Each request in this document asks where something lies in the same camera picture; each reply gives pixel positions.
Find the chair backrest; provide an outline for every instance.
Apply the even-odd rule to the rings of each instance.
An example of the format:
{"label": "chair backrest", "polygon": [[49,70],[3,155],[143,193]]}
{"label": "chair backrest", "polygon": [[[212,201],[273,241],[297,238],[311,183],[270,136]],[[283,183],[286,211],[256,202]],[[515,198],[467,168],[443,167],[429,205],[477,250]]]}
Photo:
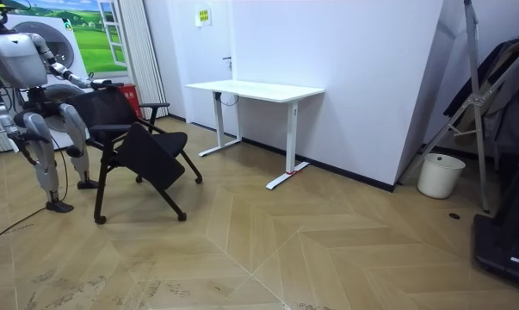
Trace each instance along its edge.
{"label": "chair backrest", "polygon": [[142,176],[158,190],[166,190],[184,173],[184,166],[138,123],[131,125],[116,150],[116,161]]}
{"label": "chair backrest", "polygon": [[[71,96],[66,103],[76,109],[88,128],[96,125],[131,125],[138,119],[125,95],[116,87]],[[103,136],[101,139],[93,138],[99,142],[104,139]]]}

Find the green grass picture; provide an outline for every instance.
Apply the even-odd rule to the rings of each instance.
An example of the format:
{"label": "green grass picture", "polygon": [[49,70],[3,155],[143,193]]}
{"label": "green grass picture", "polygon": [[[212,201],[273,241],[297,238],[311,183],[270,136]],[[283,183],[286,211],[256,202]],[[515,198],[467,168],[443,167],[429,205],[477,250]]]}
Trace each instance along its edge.
{"label": "green grass picture", "polygon": [[[69,19],[76,35],[77,45],[85,70],[88,73],[126,71],[127,68],[114,63],[114,57],[108,44],[106,29],[102,25],[100,13],[94,10],[62,10],[45,9],[34,6],[31,10],[19,10],[16,14],[26,16],[44,16]],[[109,28],[113,42],[119,42],[117,31]],[[115,53],[119,61],[124,61],[123,52],[115,46]]]}
{"label": "green grass picture", "polygon": [[[74,27],[77,45],[85,63],[87,72],[126,71],[124,66],[114,64],[114,58],[108,44],[106,33],[100,29]],[[112,34],[114,42],[119,41],[117,34]]]}

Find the mesh backrest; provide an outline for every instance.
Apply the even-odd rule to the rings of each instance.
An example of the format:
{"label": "mesh backrest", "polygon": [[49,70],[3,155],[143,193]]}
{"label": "mesh backrest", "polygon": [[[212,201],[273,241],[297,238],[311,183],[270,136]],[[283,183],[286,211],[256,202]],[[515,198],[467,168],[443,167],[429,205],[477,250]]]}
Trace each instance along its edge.
{"label": "mesh backrest", "polygon": [[79,113],[87,127],[95,125],[130,125],[137,121],[137,115],[117,88],[96,90],[67,99]]}

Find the black chair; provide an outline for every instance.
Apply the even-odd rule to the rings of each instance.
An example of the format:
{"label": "black chair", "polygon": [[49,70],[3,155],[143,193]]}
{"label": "black chair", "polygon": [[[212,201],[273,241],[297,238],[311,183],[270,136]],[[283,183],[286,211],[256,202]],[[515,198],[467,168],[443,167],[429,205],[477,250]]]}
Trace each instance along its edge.
{"label": "black chair", "polygon": [[87,144],[102,150],[95,203],[96,224],[106,222],[106,217],[101,215],[106,175],[117,167],[127,167],[135,172],[137,183],[141,183],[143,178],[150,182],[177,213],[178,219],[187,219],[187,215],[165,192],[185,171],[176,157],[181,154],[187,161],[197,176],[196,183],[201,183],[202,177],[183,150],[187,144],[187,134],[166,133],[154,126],[158,109],[168,107],[168,103],[140,105],[142,108],[152,108],[150,122],[137,117],[128,100],[115,87],[72,96],[67,103],[76,109],[89,129]]}

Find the wooden floor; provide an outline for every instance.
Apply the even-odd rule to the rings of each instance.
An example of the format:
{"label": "wooden floor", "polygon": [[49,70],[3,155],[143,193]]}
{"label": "wooden floor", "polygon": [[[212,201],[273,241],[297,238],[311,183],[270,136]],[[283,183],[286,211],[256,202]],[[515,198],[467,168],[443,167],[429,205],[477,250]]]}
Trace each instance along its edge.
{"label": "wooden floor", "polygon": [[[188,133],[204,175],[196,185],[187,169],[168,190],[188,221],[118,169],[108,175],[108,223],[97,226],[96,193],[75,188],[70,165],[65,201],[76,209],[41,212],[0,238],[1,310],[519,309],[519,290],[470,263],[474,174],[444,201],[313,166],[269,191],[284,157],[241,144],[198,158],[214,133],[172,119],[159,125]],[[97,178],[99,153],[90,154]],[[491,192],[494,201],[495,185]],[[0,231],[44,202],[23,157],[0,154]]]}

